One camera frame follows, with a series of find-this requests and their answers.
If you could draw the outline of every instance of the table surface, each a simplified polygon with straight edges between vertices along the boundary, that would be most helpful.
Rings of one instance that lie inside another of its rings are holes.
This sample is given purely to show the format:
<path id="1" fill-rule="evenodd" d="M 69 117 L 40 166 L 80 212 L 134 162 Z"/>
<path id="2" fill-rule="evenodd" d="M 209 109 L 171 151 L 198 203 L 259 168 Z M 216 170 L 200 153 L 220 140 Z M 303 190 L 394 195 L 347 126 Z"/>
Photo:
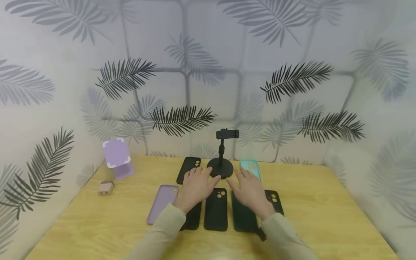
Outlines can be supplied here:
<path id="1" fill-rule="evenodd" d="M 150 226 L 147 215 L 161 184 L 176 185 L 183 158 L 132 156 L 135 174 L 115 182 L 109 196 L 97 195 L 101 181 L 113 179 L 103 164 L 45 233 L 27 260 L 122 260 Z M 206 166 L 208 160 L 202 160 Z M 239 161 L 232 161 L 239 167 Z M 286 217 L 321 260 L 397 259 L 333 172 L 325 166 L 259 162 L 265 189 L 278 191 Z M 179 233 L 163 259 L 276 259 L 255 234 L 233 228 L 228 190 L 228 230 L 203 228 Z"/>

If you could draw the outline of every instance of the beige sleeve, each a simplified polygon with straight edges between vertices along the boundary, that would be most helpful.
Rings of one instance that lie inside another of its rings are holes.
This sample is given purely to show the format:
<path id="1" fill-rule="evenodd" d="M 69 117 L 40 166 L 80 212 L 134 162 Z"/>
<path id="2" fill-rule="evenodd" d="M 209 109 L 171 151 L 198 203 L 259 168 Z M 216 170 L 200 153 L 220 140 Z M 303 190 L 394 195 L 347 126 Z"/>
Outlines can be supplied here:
<path id="1" fill-rule="evenodd" d="M 280 213 L 262 222 L 267 239 L 282 260 L 317 260 L 312 250 L 300 239 L 292 224 Z"/>
<path id="2" fill-rule="evenodd" d="M 177 237 L 185 221 L 186 214 L 172 204 L 168 204 L 126 260 L 161 259 L 166 248 Z"/>

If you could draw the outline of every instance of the purple phone stand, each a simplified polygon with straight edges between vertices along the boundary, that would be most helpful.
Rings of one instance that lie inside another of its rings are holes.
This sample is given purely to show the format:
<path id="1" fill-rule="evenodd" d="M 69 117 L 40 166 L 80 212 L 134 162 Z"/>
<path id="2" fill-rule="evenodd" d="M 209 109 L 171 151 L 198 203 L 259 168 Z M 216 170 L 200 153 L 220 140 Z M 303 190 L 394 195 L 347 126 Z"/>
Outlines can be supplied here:
<path id="1" fill-rule="evenodd" d="M 103 143 L 103 150 L 107 167 L 113 169 L 116 181 L 134 173 L 127 144 L 123 138 L 110 139 Z"/>

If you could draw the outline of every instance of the black phone case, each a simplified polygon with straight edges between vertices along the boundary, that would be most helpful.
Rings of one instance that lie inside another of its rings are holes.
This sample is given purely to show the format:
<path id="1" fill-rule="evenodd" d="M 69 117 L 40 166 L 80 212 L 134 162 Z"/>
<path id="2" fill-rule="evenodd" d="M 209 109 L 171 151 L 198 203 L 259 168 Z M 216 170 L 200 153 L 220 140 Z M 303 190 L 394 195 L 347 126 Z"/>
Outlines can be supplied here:
<path id="1" fill-rule="evenodd" d="M 197 157 L 186 157 L 183 161 L 181 170 L 179 171 L 178 177 L 176 178 L 177 184 L 183 184 L 183 178 L 185 174 L 195 167 L 201 165 L 201 158 Z"/>
<path id="2" fill-rule="evenodd" d="M 227 190 L 214 188 L 205 201 L 204 228 L 207 230 L 226 231 L 227 221 Z"/>
<path id="3" fill-rule="evenodd" d="M 197 230 L 199 227 L 199 219 L 201 218 L 202 202 L 198 203 L 193 207 L 188 214 L 186 214 L 185 224 L 182 226 L 183 229 Z"/>
<path id="4" fill-rule="evenodd" d="M 277 193 L 277 191 L 265 190 L 264 192 L 266 193 L 267 200 L 270 201 L 273 204 L 273 207 L 275 208 L 275 211 L 279 212 L 280 214 L 282 214 L 284 216 L 285 214 L 283 213 L 282 203 L 280 202 L 279 194 Z"/>
<path id="5" fill-rule="evenodd" d="M 231 192 L 233 204 L 234 229 L 238 232 L 256 233 L 258 230 L 256 214 L 248 207 L 241 204 Z"/>

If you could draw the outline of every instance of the teal phone case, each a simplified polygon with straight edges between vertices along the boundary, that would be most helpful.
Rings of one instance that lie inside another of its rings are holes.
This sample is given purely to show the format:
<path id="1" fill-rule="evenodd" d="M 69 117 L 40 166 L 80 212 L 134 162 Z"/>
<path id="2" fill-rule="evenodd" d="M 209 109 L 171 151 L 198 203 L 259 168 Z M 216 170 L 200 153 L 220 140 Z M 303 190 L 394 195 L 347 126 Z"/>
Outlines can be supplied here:
<path id="1" fill-rule="evenodd" d="M 240 167 L 242 167 L 245 170 L 251 171 L 257 178 L 260 179 L 260 182 L 261 182 L 259 165 L 257 164 L 257 161 L 254 161 L 254 160 L 241 160 L 240 161 Z"/>

